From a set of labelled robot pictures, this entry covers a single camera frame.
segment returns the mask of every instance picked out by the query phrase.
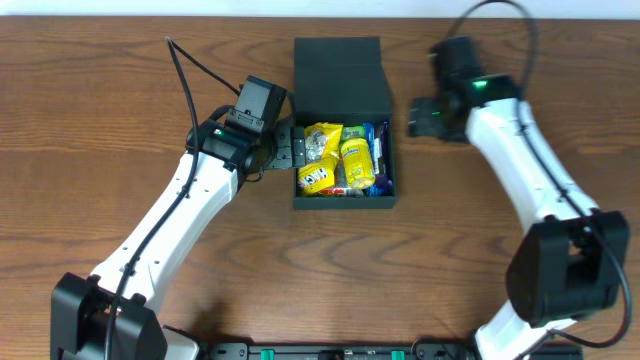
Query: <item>chip bag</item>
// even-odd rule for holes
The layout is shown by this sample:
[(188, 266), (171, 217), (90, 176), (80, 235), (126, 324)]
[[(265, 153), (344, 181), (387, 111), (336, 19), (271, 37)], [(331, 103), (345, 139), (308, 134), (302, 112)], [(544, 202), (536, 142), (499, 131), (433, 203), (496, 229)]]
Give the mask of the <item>chip bag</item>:
[(307, 166), (298, 170), (298, 185), (303, 195), (315, 194), (335, 184), (341, 134), (341, 124), (317, 123), (304, 129)]

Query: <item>yellow can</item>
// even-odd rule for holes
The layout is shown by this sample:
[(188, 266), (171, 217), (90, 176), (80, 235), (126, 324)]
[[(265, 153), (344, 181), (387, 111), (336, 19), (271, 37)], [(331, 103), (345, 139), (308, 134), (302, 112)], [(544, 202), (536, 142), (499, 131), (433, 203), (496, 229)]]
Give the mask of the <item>yellow can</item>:
[(340, 147), (340, 155), (352, 189), (366, 189), (373, 185), (375, 174), (369, 144), (365, 139), (347, 140)]

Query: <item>snack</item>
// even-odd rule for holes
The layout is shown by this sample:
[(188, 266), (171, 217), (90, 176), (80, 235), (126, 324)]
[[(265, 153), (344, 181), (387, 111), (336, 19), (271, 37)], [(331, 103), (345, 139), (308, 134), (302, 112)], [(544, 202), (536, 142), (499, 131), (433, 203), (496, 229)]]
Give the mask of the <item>snack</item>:
[(367, 188), (367, 196), (386, 196), (391, 195), (393, 190), (393, 181), (390, 179), (389, 169), (389, 123), (382, 122), (367, 129), (367, 140), (371, 149), (371, 157), (374, 165), (375, 183)]
[(320, 190), (319, 195), (323, 196), (346, 196), (346, 197), (362, 197), (364, 191), (360, 189), (352, 189), (347, 183), (347, 174), (344, 170), (344, 162), (340, 161), (334, 171), (335, 185), (326, 189)]
[(341, 124), (317, 123), (304, 129), (307, 164), (333, 155), (339, 159), (338, 143), (342, 135)]
[(351, 126), (342, 129), (340, 141), (347, 141), (356, 138), (364, 139), (364, 128), (362, 126)]
[(304, 129), (307, 165), (298, 171), (298, 185), (303, 195), (315, 194), (335, 184), (341, 134), (341, 124), (317, 123)]
[(365, 139), (345, 141), (340, 148), (347, 174), (347, 183), (353, 189), (366, 189), (375, 180), (371, 152)]

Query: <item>green light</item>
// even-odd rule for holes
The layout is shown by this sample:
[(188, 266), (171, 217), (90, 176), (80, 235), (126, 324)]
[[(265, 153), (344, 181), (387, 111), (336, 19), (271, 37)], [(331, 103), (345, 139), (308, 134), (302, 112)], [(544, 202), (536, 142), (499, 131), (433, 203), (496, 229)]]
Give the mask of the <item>green light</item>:
[(478, 80), (478, 81), (474, 81), (473, 82), (473, 87), (475, 87), (478, 90), (484, 89), (485, 87), (487, 87), (487, 80)]

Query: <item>box lid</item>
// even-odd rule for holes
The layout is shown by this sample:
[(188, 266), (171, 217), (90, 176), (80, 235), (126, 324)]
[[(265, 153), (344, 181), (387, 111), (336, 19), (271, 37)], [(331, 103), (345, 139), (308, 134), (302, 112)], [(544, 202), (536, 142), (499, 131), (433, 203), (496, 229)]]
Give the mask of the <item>box lid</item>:
[(346, 126), (391, 119), (380, 38), (296, 38), (296, 123)]

